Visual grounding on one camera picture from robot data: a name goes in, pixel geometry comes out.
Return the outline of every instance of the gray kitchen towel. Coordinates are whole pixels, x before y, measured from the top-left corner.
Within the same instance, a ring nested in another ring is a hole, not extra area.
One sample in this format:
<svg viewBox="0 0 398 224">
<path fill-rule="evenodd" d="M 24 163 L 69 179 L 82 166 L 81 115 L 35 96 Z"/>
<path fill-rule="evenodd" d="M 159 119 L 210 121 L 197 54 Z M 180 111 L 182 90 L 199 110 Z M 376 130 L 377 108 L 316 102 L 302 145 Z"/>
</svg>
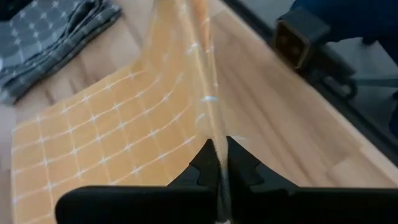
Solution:
<svg viewBox="0 0 398 224">
<path fill-rule="evenodd" d="M 15 103 L 60 70 L 120 12 L 108 0 L 35 0 L 1 22 L 0 102 Z"/>
</svg>

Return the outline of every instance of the black clamp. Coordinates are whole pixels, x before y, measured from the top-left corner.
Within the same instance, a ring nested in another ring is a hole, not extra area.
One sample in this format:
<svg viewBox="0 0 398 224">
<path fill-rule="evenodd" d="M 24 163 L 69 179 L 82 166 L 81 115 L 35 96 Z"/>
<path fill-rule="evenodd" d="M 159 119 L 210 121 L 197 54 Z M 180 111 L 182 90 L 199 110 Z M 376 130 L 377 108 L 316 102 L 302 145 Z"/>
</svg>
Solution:
<svg viewBox="0 0 398 224">
<path fill-rule="evenodd" d="M 277 20 L 271 46 L 288 66 L 311 84 L 332 77 L 339 85 L 347 86 L 345 98 L 350 100 L 358 92 L 350 78 L 355 70 L 325 45 L 329 33 L 328 24 L 298 8 Z"/>
<path fill-rule="evenodd" d="M 265 166 L 228 138 L 232 223 L 396 223 L 397 189 L 303 188 Z M 57 203 L 59 224 L 214 223 L 220 181 L 207 140 L 166 187 L 82 187 Z"/>
</svg>

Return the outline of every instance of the wooden surface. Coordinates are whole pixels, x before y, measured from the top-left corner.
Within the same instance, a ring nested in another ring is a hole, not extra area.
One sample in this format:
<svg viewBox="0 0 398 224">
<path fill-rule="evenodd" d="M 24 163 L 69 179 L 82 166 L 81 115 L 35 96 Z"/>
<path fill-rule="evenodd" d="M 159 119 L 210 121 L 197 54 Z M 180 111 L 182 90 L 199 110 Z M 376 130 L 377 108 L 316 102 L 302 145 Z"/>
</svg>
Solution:
<svg viewBox="0 0 398 224">
<path fill-rule="evenodd" d="M 0 223 L 10 223 L 11 130 L 140 54 L 152 1 L 114 0 L 120 20 L 13 108 L 0 107 Z M 250 137 L 248 149 L 302 186 L 395 187 L 398 171 L 314 89 L 288 70 L 229 9 L 211 2 L 220 92 Z"/>
</svg>

